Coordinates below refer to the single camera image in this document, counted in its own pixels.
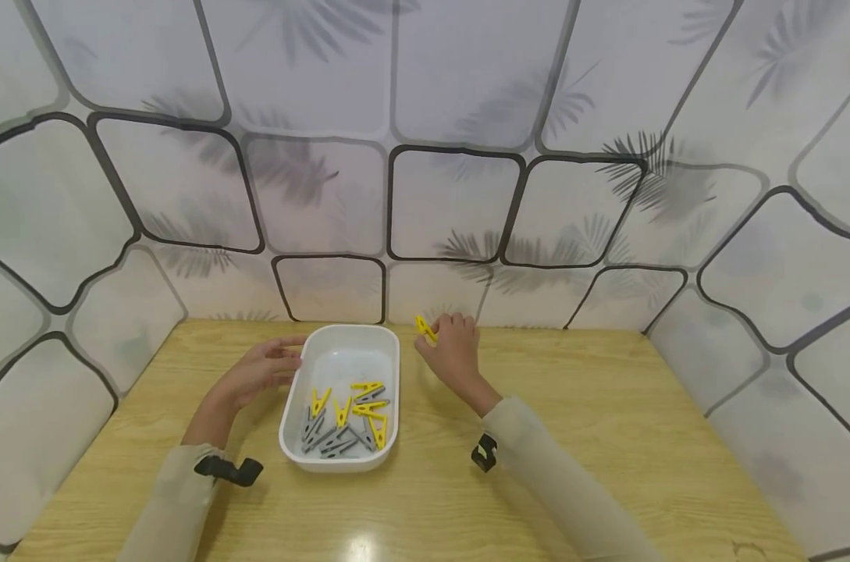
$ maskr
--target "printed wall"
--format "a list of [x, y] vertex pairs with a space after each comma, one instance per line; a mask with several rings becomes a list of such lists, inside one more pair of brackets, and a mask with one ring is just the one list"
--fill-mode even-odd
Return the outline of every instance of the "printed wall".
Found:
[[443, 311], [648, 333], [850, 562], [850, 0], [0, 0], [0, 557], [183, 318]]

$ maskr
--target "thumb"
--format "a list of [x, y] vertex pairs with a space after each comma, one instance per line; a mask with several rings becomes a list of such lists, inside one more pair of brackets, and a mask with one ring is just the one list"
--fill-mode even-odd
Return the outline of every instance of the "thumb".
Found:
[[431, 361], [431, 357], [434, 356], [435, 348], [431, 347], [430, 343], [427, 343], [427, 339], [424, 336], [419, 336], [415, 338], [415, 350], [418, 351], [418, 354], [421, 355], [425, 361]]

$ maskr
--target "wood grain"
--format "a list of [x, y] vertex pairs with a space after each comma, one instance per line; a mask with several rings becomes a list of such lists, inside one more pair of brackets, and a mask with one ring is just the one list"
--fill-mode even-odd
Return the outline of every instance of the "wood grain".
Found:
[[[213, 381], [251, 344], [317, 327], [176, 327], [11, 560], [113, 560]], [[468, 460], [478, 420], [427, 371], [411, 344], [414, 328], [390, 327], [402, 365], [399, 442], [388, 461], [357, 475], [302, 472], [278, 448], [286, 393], [260, 397], [241, 414], [229, 451], [265, 471], [251, 489], [222, 487], [199, 560], [574, 560], [520, 486]], [[480, 361], [668, 560], [804, 560], [643, 336], [485, 329]]]

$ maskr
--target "yellow clothespin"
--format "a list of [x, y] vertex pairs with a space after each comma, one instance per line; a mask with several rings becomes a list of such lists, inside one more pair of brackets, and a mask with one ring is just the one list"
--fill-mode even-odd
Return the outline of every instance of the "yellow clothespin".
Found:
[[366, 415], [370, 418], [384, 418], [383, 415], [374, 412], [374, 409], [387, 406], [387, 400], [379, 402], [369, 402], [367, 404], [354, 404], [353, 413], [356, 415]]
[[379, 383], [378, 381], [356, 382], [356, 383], [351, 384], [350, 388], [353, 389], [353, 390], [361, 390], [361, 392], [358, 395], [355, 396], [356, 398], [358, 398], [360, 396], [363, 396], [364, 394], [368, 394], [369, 392], [371, 392], [373, 390], [377, 390], [379, 388], [382, 388], [382, 386], [384, 386], [384, 385], [382, 383]]
[[353, 413], [356, 415], [364, 416], [364, 418], [374, 418], [376, 420], [386, 420], [387, 416], [384, 414], [378, 414], [377, 412], [372, 412], [372, 409], [368, 407], [369, 404], [353, 404]]
[[434, 330], [431, 330], [431, 326], [422, 318], [422, 315], [419, 314], [415, 317], [415, 325], [418, 326], [418, 331], [421, 335], [428, 336], [432, 342], [437, 343], [436, 333], [434, 333]]
[[381, 428], [375, 425], [374, 418], [369, 418], [369, 427], [372, 428], [374, 444], [378, 447], [378, 450], [383, 449], [387, 445], [387, 418], [385, 416], [382, 417]]
[[337, 399], [334, 399], [334, 408], [337, 410], [337, 427], [343, 427], [347, 425], [347, 418], [350, 416], [350, 402], [352, 398], [347, 398], [346, 407], [340, 407], [340, 404], [337, 403]]
[[331, 389], [325, 391], [325, 396], [322, 398], [318, 398], [318, 391], [316, 389], [312, 389], [312, 417], [318, 415], [319, 412], [322, 412], [322, 409], [325, 407], [325, 402], [328, 402], [328, 397], [331, 396]]

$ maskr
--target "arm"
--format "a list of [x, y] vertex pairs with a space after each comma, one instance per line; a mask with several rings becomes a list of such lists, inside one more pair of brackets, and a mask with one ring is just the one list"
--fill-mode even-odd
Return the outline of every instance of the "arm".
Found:
[[118, 562], [192, 562], [218, 485], [194, 472], [210, 455], [224, 457], [237, 413], [262, 390], [289, 383], [300, 355], [287, 345], [304, 336], [276, 338], [253, 347], [210, 389], [181, 445], [169, 451], [151, 498], [116, 558]]
[[585, 562], [662, 560], [621, 505], [559, 444], [518, 398], [503, 399], [478, 370], [478, 328], [471, 317], [442, 315], [415, 348], [437, 377], [483, 419], [496, 456], [553, 516]]

